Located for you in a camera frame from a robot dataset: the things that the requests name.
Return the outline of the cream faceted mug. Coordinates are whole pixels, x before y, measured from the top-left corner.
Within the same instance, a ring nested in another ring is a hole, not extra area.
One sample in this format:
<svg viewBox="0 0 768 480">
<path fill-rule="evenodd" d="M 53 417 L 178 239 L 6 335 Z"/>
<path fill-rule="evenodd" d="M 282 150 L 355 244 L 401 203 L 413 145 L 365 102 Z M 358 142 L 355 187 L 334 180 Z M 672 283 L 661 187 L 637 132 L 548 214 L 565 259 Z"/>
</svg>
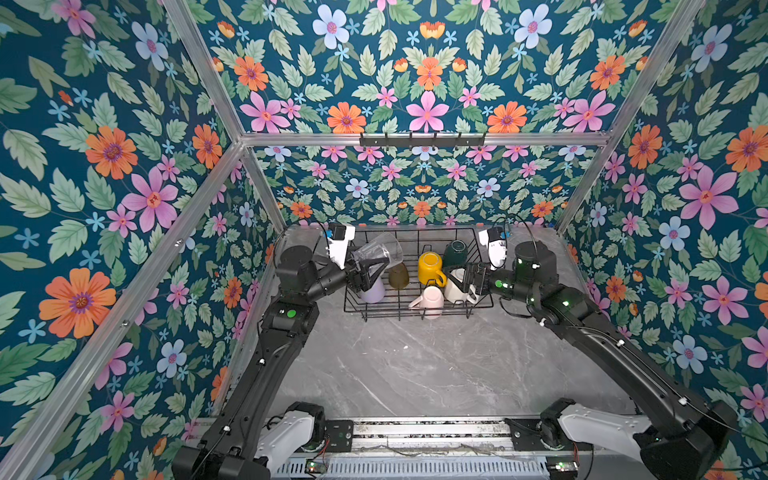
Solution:
<svg viewBox="0 0 768 480">
<path fill-rule="evenodd" d="M 454 268 L 447 274 L 444 298 L 451 304 L 469 303 L 476 305 L 480 296 L 465 268 Z"/>
</svg>

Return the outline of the dark green mug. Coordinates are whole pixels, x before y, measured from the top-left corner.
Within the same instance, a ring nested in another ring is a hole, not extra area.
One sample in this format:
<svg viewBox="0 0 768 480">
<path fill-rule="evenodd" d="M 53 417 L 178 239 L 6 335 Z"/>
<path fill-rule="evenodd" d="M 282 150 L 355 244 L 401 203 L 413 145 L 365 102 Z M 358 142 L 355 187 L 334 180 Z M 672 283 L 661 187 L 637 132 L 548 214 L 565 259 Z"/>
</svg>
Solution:
<svg viewBox="0 0 768 480">
<path fill-rule="evenodd" d="M 442 259 L 445 269 L 465 265 L 468 261 L 468 245 L 459 239 L 451 241 L 446 245 Z"/>
</svg>

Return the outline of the lilac plastic cup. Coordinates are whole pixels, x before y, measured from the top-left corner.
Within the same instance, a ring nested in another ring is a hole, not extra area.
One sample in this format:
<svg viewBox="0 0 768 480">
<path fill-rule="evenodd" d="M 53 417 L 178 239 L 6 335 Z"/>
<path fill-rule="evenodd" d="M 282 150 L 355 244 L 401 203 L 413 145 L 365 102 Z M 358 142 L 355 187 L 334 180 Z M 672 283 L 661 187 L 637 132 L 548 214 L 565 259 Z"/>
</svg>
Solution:
<svg viewBox="0 0 768 480">
<path fill-rule="evenodd" d="M 384 299 L 386 295 L 386 288 L 381 278 L 374 281 L 371 288 L 361 291 L 360 299 L 366 304 L 376 304 Z"/>
</svg>

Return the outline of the clear glass cup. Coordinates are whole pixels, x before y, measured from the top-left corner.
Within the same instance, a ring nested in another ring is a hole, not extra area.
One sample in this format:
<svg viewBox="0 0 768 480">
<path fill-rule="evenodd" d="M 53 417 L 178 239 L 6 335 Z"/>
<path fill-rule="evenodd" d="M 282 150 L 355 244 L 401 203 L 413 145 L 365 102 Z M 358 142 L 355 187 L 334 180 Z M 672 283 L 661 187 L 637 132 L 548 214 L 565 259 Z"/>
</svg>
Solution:
<svg viewBox="0 0 768 480">
<path fill-rule="evenodd" d="M 362 267 L 386 270 L 400 264 L 404 253 L 400 242 L 392 233 L 383 233 L 355 250 L 352 257 Z"/>
</svg>

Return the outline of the olive green glass cup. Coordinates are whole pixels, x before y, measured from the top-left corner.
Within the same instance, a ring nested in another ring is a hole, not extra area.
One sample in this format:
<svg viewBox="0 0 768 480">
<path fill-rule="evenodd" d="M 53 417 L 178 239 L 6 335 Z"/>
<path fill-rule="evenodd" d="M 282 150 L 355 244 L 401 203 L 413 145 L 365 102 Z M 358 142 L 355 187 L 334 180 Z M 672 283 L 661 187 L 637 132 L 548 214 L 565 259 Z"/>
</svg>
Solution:
<svg viewBox="0 0 768 480">
<path fill-rule="evenodd" d="M 397 291 L 405 290 L 410 284 L 410 274 L 407 266 L 401 262 L 388 270 L 388 283 Z"/>
</svg>

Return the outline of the yellow mug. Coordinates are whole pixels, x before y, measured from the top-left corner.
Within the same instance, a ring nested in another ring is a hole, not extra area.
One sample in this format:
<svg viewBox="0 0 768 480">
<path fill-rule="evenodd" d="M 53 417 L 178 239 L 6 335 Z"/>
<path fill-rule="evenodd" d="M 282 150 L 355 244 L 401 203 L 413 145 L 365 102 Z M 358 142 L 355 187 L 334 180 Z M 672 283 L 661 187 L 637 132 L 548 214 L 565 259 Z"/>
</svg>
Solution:
<svg viewBox="0 0 768 480">
<path fill-rule="evenodd" d="M 443 259 L 434 251 L 422 253 L 418 259 L 418 280 L 425 286 L 443 288 L 447 283 L 447 277 L 443 270 Z"/>
</svg>

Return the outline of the white mug pink handle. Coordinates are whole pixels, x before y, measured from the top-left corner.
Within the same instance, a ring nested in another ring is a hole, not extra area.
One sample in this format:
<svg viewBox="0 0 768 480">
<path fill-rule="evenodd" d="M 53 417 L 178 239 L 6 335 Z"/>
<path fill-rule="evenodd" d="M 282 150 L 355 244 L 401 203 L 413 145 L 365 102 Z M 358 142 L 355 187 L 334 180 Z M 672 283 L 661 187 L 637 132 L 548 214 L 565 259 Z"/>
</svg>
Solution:
<svg viewBox="0 0 768 480">
<path fill-rule="evenodd" d="M 437 286 L 427 286 L 421 295 L 411 301 L 408 308 L 410 310 L 419 310 L 425 318 L 439 318 L 443 313 L 444 296 L 442 290 Z"/>
</svg>

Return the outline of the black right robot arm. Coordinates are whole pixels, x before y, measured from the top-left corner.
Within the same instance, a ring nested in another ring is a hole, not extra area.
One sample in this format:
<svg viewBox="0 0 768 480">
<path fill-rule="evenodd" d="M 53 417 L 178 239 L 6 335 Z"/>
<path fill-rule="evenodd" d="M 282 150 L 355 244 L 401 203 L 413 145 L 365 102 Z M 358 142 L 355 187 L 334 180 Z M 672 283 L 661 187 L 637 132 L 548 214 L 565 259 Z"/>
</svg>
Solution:
<svg viewBox="0 0 768 480">
<path fill-rule="evenodd" d="M 587 443 L 641 462 L 657 479 L 702 479 L 725 452 L 736 413 L 723 401 L 707 402 L 674 380 L 628 341 L 581 290 L 563 284 L 557 258 L 543 243 L 515 248 L 510 269 L 465 263 L 447 277 L 469 294 L 496 295 L 525 304 L 541 326 L 599 366 L 638 408 L 634 415 L 587 408 L 561 398 L 539 417 L 543 445 Z"/>
</svg>

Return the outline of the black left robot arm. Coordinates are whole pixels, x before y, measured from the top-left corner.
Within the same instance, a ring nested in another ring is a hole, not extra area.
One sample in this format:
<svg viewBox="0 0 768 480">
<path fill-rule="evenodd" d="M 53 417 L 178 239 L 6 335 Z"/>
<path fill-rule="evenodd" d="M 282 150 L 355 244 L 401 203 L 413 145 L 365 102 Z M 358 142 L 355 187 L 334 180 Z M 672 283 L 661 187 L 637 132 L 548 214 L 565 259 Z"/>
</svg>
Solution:
<svg viewBox="0 0 768 480">
<path fill-rule="evenodd" d="M 400 251 L 368 244 L 318 267 L 310 247 L 285 249 L 276 263 L 278 294 L 264 312 L 251 361 L 198 444 L 177 452 L 174 477 L 269 479 L 301 447 L 322 442 L 321 407 L 298 403 L 272 429 L 266 427 L 268 410 L 319 318 L 319 299 L 346 286 L 367 291 L 401 261 Z"/>
</svg>

